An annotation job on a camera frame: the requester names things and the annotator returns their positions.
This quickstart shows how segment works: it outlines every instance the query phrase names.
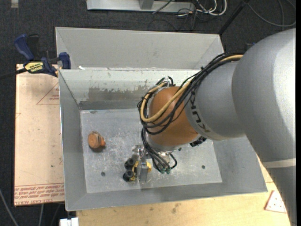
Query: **gray carpet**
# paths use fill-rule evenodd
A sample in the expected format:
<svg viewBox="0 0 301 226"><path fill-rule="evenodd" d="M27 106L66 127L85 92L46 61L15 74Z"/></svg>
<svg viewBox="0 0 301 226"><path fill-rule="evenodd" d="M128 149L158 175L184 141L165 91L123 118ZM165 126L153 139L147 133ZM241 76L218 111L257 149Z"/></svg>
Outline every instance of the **gray carpet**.
<svg viewBox="0 0 301 226"><path fill-rule="evenodd" d="M0 76L13 72L15 64L25 62L13 45L14 39L22 34L38 34L41 50L49 50L55 56L56 26L114 28L121 30L177 31L194 33L218 33L241 0L227 0L228 10L223 16L208 22L196 20L190 29L192 19L179 19L164 13L116 12L86 10L86 0L19 0L19 8L11 8L11 0L0 0ZM274 23L281 22L281 10L277 0L251 0L254 9ZM295 13L282 0L285 22L291 23ZM210 19L200 15L201 19ZM244 52L246 43L258 42L282 29L259 19L245 7L222 35L225 51ZM13 207L14 184L14 137L15 137L15 97L16 80L9 77L0 80L0 189L8 206L20 226L38 225L40 206ZM51 222L57 204L46 204L42 225ZM66 217L63 206L57 217ZM5 207L0 201L0 225L13 225Z"/></svg>

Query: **gray metal tray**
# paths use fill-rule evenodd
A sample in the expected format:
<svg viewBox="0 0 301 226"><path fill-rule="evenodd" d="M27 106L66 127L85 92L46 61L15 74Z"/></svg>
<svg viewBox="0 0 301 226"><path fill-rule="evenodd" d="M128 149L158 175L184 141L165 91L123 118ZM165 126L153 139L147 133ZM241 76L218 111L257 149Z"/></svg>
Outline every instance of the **gray metal tray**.
<svg viewBox="0 0 301 226"><path fill-rule="evenodd" d="M256 154L246 137L184 145L174 152L170 175L155 169L144 184L122 179L124 162L141 144L136 108L164 76L181 83L195 70L95 69L60 71L60 106L67 210L84 210L266 191ZM96 130L106 148L93 152Z"/></svg>

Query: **cardboard sheet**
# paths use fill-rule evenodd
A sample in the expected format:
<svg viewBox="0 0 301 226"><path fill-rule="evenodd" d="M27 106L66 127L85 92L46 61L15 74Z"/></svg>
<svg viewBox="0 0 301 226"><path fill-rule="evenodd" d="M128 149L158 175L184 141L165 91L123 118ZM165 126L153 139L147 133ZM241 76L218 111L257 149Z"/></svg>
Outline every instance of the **cardboard sheet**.
<svg viewBox="0 0 301 226"><path fill-rule="evenodd" d="M16 77L14 205L64 201L58 79Z"/></svg>

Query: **small orange object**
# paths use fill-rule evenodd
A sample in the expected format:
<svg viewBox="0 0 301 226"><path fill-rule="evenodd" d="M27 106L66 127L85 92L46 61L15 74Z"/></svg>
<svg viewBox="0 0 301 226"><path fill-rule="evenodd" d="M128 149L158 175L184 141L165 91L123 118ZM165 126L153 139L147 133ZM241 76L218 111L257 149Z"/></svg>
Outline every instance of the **small orange object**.
<svg viewBox="0 0 301 226"><path fill-rule="evenodd" d="M99 148L100 146L105 146L104 138L97 131L92 131L89 134L88 143L92 149Z"/></svg>

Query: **yellow cable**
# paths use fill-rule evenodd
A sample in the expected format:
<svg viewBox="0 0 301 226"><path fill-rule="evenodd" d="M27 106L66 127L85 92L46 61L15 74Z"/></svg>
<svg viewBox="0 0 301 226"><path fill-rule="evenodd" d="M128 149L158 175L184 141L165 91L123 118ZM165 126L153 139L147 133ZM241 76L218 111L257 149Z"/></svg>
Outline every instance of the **yellow cable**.
<svg viewBox="0 0 301 226"><path fill-rule="evenodd" d="M232 56L229 56L229 57L226 57L224 59L222 59L220 62L222 61L226 61L226 60L229 60L229 59L234 59L234 58L241 58L243 55L232 55Z"/></svg>
<svg viewBox="0 0 301 226"><path fill-rule="evenodd" d="M152 117L150 118L145 118L144 117L144 107L145 107L145 104L146 104L146 101L148 99L148 97L150 96L149 93L152 93L154 91L156 91L158 89L158 87L154 88L154 89L151 89L147 95L144 97L145 99L143 100L142 102L142 105L141 105L141 109L140 109L140 117L141 119L144 121L144 122L153 122L155 120L157 120L163 113L164 111L170 106L170 104L186 89L186 87L190 84L190 81L187 82L180 90L178 90L178 92L176 92L174 94L173 97L171 97L171 99L156 113L154 114Z"/></svg>
<svg viewBox="0 0 301 226"><path fill-rule="evenodd" d="M232 55L232 56L229 56L229 57L226 57L224 59L222 59L220 62L222 61L227 61L227 60L230 60L230 59L235 59L235 58L241 58L243 55ZM190 84L190 81L187 82L178 92L176 92L174 94L174 96L156 113L154 114L152 117L150 118L146 118L144 116L144 107L145 107L145 104L146 104L146 101L147 99L150 97L150 93L158 90L159 88L161 88L165 83L161 83L159 84L157 87L151 89L147 94L146 96L144 97L143 101L142 101L142 104L141 104L141 109L140 109L140 117L141 117L141 120L144 121L144 122L154 122L155 120L157 120L163 113L164 111L170 106L170 104L186 89L186 87Z"/></svg>

